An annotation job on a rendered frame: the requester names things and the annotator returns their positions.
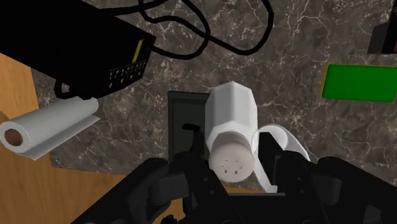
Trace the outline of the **white cup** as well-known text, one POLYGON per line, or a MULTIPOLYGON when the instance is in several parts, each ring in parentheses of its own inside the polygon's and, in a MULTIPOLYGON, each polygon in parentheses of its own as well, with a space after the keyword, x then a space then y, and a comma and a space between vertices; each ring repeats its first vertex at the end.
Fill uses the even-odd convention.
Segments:
POLYGON ((274 139, 280 145, 283 150, 295 151, 304 156, 308 161, 310 161, 309 155, 306 149, 300 144, 298 139, 286 128, 277 124, 268 124, 262 126, 256 132, 256 139, 253 141, 253 155, 254 155, 254 170, 256 178, 261 185, 261 187, 267 193, 277 193, 277 186, 272 185, 269 181, 267 173, 264 171, 261 162, 258 158, 258 141, 260 132, 269 132, 272 134, 274 139))

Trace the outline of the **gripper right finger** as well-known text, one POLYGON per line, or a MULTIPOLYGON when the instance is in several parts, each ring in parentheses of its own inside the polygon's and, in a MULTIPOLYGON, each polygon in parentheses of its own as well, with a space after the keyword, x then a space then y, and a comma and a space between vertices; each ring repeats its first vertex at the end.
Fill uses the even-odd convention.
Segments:
POLYGON ((268 132, 259 135, 258 157, 301 224, 397 224, 397 187, 341 158, 310 162, 268 132))

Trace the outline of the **dark green flat tablet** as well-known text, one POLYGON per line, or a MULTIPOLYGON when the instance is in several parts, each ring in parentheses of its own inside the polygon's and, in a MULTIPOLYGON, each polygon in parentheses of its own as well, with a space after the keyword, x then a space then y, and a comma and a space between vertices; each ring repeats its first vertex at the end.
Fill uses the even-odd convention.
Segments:
POLYGON ((196 92, 169 91, 168 98, 168 140, 169 161, 174 155, 189 151, 193 142, 193 132, 184 130, 186 123, 198 125, 204 130, 205 104, 210 94, 196 92))

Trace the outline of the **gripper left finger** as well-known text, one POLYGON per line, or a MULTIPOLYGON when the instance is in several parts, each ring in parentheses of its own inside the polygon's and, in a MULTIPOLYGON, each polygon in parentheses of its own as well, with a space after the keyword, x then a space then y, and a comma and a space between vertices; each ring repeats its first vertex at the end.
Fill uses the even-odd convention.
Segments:
POLYGON ((160 224, 245 224, 204 162, 201 128, 190 123, 182 128, 193 132, 190 150, 175 154, 172 162, 145 160, 71 224, 152 224, 176 199, 182 199, 185 217, 168 215, 160 224))

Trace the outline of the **white paper towel roll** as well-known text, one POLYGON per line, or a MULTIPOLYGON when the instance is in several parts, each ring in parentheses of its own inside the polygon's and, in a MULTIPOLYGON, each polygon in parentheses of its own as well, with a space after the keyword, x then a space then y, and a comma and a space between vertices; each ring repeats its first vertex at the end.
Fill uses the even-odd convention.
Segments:
POLYGON ((5 148, 37 160, 99 120, 95 98, 59 100, 0 124, 5 148))

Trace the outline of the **white salt shaker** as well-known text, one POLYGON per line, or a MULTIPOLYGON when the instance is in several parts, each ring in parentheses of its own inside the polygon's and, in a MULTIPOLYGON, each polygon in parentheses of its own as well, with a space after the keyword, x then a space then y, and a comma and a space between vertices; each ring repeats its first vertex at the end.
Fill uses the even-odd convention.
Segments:
POLYGON ((209 168, 220 180, 237 183, 253 172, 257 112, 250 88, 234 81, 213 88, 205 104, 204 134, 209 168))

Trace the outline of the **green box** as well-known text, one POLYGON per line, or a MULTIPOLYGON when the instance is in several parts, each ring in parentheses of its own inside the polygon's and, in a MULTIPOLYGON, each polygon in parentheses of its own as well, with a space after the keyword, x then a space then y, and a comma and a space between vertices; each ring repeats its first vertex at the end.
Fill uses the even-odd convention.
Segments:
POLYGON ((321 80, 320 96, 348 101, 397 100, 397 67, 328 64, 321 80))

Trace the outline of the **dark box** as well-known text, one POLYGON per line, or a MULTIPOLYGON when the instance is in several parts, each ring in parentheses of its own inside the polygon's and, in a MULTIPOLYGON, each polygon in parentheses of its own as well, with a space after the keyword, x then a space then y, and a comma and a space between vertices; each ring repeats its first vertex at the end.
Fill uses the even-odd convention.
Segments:
POLYGON ((373 28, 367 53, 397 54, 397 20, 373 28))

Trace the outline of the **black appliance box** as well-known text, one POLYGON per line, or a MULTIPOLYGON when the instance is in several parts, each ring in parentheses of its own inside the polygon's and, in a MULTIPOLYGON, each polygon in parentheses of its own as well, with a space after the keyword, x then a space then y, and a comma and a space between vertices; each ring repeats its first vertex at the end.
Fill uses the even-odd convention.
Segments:
POLYGON ((82 0, 0 0, 0 53, 99 99, 143 77, 156 37, 82 0))

